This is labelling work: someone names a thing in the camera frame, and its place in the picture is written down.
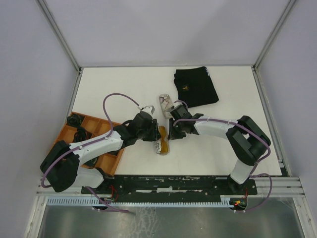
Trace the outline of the map print glasses case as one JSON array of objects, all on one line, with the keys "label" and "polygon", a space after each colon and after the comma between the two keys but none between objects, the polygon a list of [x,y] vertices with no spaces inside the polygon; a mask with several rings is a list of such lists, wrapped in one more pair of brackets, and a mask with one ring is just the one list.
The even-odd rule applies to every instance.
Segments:
[{"label": "map print glasses case", "polygon": [[166,119],[172,118],[172,115],[170,112],[174,109],[174,104],[170,96],[168,94],[161,94],[159,96],[159,102],[160,102],[160,107],[161,107],[163,116]]}]

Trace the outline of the flag print glasses case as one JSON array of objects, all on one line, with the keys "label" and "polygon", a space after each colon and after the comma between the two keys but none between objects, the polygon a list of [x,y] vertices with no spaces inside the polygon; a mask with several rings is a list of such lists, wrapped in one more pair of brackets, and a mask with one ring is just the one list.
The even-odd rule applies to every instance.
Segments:
[{"label": "flag print glasses case", "polygon": [[156,153],[160,155],[160,139],[155,141],[154,146]]}]

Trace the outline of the orange sunglasses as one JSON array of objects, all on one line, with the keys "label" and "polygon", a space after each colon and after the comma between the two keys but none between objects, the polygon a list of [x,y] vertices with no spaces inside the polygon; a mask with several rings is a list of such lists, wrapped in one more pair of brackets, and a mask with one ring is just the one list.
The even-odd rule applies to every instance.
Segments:
[{"label": "orange sunglasses", "polygon": [[167,155],[170,152],[167,130],[164,126],[159,126],[160,138],[160,154]]}]

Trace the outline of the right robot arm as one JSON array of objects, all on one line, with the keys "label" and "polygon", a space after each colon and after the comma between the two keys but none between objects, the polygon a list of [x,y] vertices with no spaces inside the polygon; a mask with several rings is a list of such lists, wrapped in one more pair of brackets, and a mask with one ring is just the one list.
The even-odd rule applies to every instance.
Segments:
[{"label": "right robot arm", "polygon": [[245,189],[245,182],[252,177],[259,162],[271,153],[271,141],[249,117],[225,120],[204,114],[191,115],[184,105],[170,111],[170,139],[184,138],[187,134],[209,135],[228,140],[237,162],[228,176],[227,188],[238,194]]}]

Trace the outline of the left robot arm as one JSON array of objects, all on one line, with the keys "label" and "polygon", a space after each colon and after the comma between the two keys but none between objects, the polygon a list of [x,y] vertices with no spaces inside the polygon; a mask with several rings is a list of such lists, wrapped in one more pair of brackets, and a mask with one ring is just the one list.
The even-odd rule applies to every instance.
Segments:
[{"label": "left robot arm", "polygon": [[82,165],[100,155],[132,146],[137,140],[159,140],[158,123],[153,114],[146,107],[127,125],[115,126],[97,137],[71,144],[63,140],[57,142],[40,165],[42,187],[63,192],[72,186],[84,186],[98,193],[107,192],[109,180],[99,170],[87,169]]}]

